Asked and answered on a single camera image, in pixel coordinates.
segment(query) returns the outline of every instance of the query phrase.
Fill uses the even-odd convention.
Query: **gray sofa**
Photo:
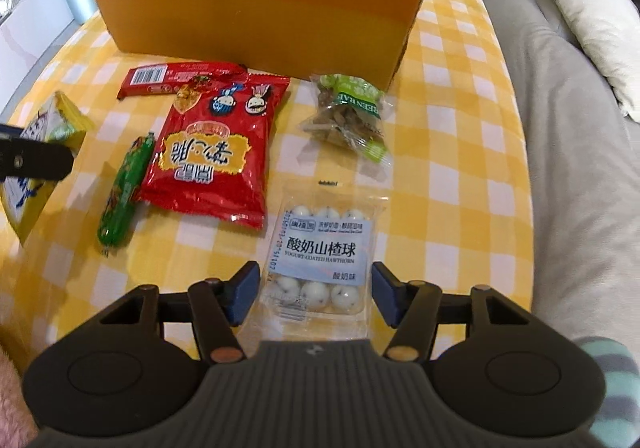
[[[534,214],[533,313],[640,360],[640,125],[553,0],[484,0],[515,89]]]

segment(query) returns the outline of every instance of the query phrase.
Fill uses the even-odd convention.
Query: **yellow checkered tablecloth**
[[[0,227],[0,342],[24,366],[127,290],[142,283],[182,291],[228,277],[248,259],[263,262],[293,179],[331,179],[388,195],[375,259],[403,279],[446,291],[491,284],[528,307],[532,215],[524,138],[513,88],[481,0],[424,0],[389,96],[385,121],[394,156],[386,176],[348,151],[310,141],[298,124],[314,113],[308,82],[294,80],[274,124],[268,211],[261,233],[209,217],[140,206],[132,241],[104,258],[96,239],[114,175],[131,142],[159,131],[168,96],[116,100],[126,72],[167,58],[123,54],[99,16],[68,41],[22,100],[11,123],[24,125],[55,90],[94,121],[70,176],[59,184],[22,249]],[[376,338],[385,336],[379,316]],[[180,328],[168,338],[186,341]],[[462,339],[443,327],[436,351]]]

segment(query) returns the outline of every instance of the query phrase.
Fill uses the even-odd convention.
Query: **red snack package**
[[[118,99],[129,95],[175,94],[188,83],[206,83],[212,79],[246,76],[246,67],[226,62],[157,63],[129,69]]]
[[[138,199],[261,229],[271,123],[289,78],[184,87],[164,121]]]

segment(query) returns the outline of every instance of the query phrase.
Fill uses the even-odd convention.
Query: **white candy ball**
[[[310,311],[321,311],[329,303],[329,288],[322,282],[307,282],[300,290],[300,296]]]
[[[331,303],[338,311],[355,311],[360,306],[360,291],[351,285],[336,285],[331,290]]]
[[[309,217],[311,216],[311,211],[306,206],[300,204],[291,210],[291,212],[297,217]]]
[[[345,212],[345,214],[342,217],[344,219],[353,219],[354,221],[356,220],[361,221],[366,219],[366,217],[364,216],[364,213],[359,209],[355,209],[355,208],[351,208],[349,211]]]
[[[316,217],[320,217],[321,219],[339,219],[340,213],[338,213],[331,206],[325,206],[324,208],[320,208],[316,213]]]
[[[275,284],[280,301],[284,304],[291,304],[300,296],[300,284],[295,278],[280,275]]]

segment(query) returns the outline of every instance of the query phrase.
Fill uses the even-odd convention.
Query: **plastic wrapper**
[[[318,113],[300,128],[318,141],[348,147],[374,163],[390,163],[380,111],[384,93],[364,79],[343,74],[316,76]]]
[[[354,188],[285,193],[257,302],[239,332],[247,352],[263,340],[369,336],[370,269],[384,204]]]
[[[88,117],[63,92],[55,92],[20,134],[24,139],[53,142],[78,154],[86,132],[93,128]],[[7,177],[0,184],[4,212],[24,244],[56,187],[55,181]]]
[[[98,227],[98,240],[104,246],[105,256],[111,248],[121,246],[127,237],[136,209],[132,196],[145,176],[155,145],[156,140],[151,132],[146,137],[138,137],[116,174]]]
[[[176,94],[187,84],[206,86],[213,79],[240,78],[246,67],[227,62],[157,63],[131,68],[124,78],[118,99],[129,95]]]
[[[283,76],[249,74],[178,92],[139,198],[261,229],[271,123],[288,86]]]

